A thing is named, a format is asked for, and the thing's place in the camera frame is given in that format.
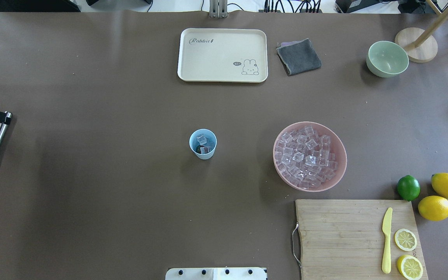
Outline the clear ice cube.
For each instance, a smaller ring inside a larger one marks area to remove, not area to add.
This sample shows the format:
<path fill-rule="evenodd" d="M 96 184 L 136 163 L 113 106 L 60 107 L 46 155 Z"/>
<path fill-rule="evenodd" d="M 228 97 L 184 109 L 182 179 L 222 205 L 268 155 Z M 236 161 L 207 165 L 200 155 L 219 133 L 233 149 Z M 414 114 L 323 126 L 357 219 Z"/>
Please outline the clear ice cube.
<path fill-rule="evenodd" d="M 203 133 L 198 134 L 196 136 L 196 140 L 198 142 L 198 145 L 203 145 L 203 146 L 205 146 L 207 144 L 207 142 L 208 142 L 207 137 Z"/>
<path fill-rule="evenodd" d="M 203 146 L 203 145 L 199 145 L 198 146 L 198 151 L 200 154 L 208 154 L 211 151 L 211 147 L 210 146 Z"/>

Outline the light blue cup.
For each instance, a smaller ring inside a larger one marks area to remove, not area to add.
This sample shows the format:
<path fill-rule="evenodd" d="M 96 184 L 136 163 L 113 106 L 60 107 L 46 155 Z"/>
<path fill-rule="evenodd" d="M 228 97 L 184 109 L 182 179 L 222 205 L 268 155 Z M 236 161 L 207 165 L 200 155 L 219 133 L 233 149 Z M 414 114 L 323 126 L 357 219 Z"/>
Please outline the light blue cup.
<path fill-rule="evenodd" d="M 189 138 L 189 146 L 194 154 L 202 159 L 210 159 L 217 147 L 217 138 L 209 129 L 198 129 Z"/>

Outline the red strawberry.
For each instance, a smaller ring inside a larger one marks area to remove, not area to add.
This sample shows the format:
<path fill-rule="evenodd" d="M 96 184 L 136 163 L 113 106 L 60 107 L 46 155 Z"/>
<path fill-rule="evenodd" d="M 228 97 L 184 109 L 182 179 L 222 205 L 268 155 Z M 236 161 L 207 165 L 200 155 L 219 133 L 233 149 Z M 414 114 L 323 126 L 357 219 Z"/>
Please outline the red strawberry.
<path fill-rule="evenodd" d="M 201 154 L 201 149 L 202 149 L 202 145 L 198 145 L 197 146 L 197 148 L 196 148 L 196 152 L 198 153 L 198 154 Z"/>

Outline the cream serving tray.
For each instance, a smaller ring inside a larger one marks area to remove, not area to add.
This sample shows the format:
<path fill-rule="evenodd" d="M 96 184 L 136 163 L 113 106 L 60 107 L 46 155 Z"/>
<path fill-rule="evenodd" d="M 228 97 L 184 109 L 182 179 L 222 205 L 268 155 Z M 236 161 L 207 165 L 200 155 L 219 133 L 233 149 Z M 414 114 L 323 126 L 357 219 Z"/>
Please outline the cream serving tray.
<path fill-rule="evenodd" d="M 266 34 L 187 28 L 180 36 L 177 74 L 186 82 L 264 82 L 268 78 Z"/>

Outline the grey folded cloth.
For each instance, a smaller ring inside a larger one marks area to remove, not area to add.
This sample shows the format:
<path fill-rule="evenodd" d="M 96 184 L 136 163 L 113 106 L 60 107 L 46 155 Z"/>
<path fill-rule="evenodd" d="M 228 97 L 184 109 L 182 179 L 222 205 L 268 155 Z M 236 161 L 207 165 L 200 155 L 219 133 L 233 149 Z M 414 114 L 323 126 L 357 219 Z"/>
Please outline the grey folded cloth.
<path fill-rule="evenodd" d="M 288 75 L 297 75 L 322 67 L 322 62 L 309 38 L 283 42 L 276 52 Z"/>

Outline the pink bowl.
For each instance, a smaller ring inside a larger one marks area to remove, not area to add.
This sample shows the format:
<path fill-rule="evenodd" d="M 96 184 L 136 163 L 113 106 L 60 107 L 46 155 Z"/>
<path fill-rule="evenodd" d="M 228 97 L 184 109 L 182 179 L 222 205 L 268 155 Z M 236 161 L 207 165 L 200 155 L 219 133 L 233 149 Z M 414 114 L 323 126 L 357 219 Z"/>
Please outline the pink bowl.
<path fill-rule="evenodd" d="M 279 133 L 273 162 L 280 178 L 292 188 L 321 192 L 338 184 L 347 168 L 341 139 L 328 127 L 297 122 Z"/>

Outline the wooden cutting board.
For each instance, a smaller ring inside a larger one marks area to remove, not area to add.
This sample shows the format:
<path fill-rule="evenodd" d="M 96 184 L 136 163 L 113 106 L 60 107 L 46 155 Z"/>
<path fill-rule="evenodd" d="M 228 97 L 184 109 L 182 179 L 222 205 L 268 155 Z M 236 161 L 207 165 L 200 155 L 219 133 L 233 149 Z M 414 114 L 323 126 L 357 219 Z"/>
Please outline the wooden cutting board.
<path fill-rule="evenodd" d="M 418 237 L 412 203 L 405 200 L 297 199 L 302 280 L 402 280 L 396 262 L 406 252 L 394 241 L 401 228 Z M 393 209 L 391 272 L 382 272 L 382 223 Z"/>

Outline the green bowl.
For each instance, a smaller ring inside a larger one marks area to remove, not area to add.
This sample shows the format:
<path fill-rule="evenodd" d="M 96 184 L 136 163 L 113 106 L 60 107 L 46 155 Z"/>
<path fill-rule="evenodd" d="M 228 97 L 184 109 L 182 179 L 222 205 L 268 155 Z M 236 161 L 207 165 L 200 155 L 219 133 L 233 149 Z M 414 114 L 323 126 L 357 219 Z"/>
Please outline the green bowl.
<path fill-rule="evenodd" d="M 403 73 L 408 68 L 409 57 L 398 44 L 378 41 L 370 46 L 366 55 L 366 65 L 374 75 L 389 78 Z"/>

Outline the yellow plastic knife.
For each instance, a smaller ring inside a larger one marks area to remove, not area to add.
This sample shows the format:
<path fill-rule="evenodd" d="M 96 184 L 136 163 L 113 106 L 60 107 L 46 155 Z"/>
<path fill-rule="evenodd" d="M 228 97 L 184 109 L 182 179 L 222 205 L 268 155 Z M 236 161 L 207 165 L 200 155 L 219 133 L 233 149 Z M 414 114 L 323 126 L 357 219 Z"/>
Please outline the yellow plastic knife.
<path fill-rule="evenodd" d="M 385 274 L 391 272 L 391 248 L 390 248 L 390 235 L 391 235 L 391 225 L 392 225 L 392 214 L 393 209 L 391 207 L 387 208 L 383 221 L 382 221 L 382 232 L 384 234 L 384 248 L 381 260 L 381 271 Z"/>

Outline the green lime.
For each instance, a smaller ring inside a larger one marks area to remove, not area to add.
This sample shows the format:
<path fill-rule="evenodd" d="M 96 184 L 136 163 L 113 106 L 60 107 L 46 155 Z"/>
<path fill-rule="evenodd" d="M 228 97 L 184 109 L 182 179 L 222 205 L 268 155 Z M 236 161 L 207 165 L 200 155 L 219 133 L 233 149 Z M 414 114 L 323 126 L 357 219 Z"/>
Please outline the green lime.
<path fill-rule="evenodd" d="M 407 201 L 413 201 L 421 192 L 421 186 L 418 180 L 412 175 L 406 175 L 397 182 L 397 193 Z"/>

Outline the wooden mug tree stand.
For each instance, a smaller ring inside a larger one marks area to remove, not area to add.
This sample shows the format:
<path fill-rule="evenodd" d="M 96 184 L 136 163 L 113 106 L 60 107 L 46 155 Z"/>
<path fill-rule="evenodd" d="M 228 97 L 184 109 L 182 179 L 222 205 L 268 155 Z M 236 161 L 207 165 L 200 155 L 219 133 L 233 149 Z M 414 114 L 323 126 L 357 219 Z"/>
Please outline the wooden mug tree stand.
<path fill-rule="evenodd" d="M 432 34 L 445 22 L 448 21 L 448 7 L 440 11 L 431 0 L 426 3 L 432 7 L 437 18 L 426 29 L 408 27 L 397 33 L 395 43 L 404 49 L 412 62 L 426 63 L 434 59 L 438 53 L 438 44 Z"/>

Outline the lemon half slice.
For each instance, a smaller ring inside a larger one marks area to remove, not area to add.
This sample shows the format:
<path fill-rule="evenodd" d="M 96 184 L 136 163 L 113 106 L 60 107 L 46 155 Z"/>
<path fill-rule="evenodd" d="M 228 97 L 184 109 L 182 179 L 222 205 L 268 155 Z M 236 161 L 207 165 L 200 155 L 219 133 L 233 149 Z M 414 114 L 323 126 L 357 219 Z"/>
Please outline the lemon half slice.
<path fill-rule="evenodd" d="M 398 257 L 397 269 L 406 280 L 420 280 L 424 274 L 422 263 L 412 255 Z"/>

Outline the aluminium frame post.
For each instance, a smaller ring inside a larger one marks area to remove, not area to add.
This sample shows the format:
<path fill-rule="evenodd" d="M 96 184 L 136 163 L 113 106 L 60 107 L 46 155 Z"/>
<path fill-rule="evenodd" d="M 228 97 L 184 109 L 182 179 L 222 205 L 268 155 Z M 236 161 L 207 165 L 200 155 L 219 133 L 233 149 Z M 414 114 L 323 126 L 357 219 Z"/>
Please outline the aluminium frame post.
<path fill-rule="evenodd" d="M 227 0 L 210 0 L 209 1 L 209 17 L 210 18 L 227 18 L 228 17 L 228 1 Z"/>

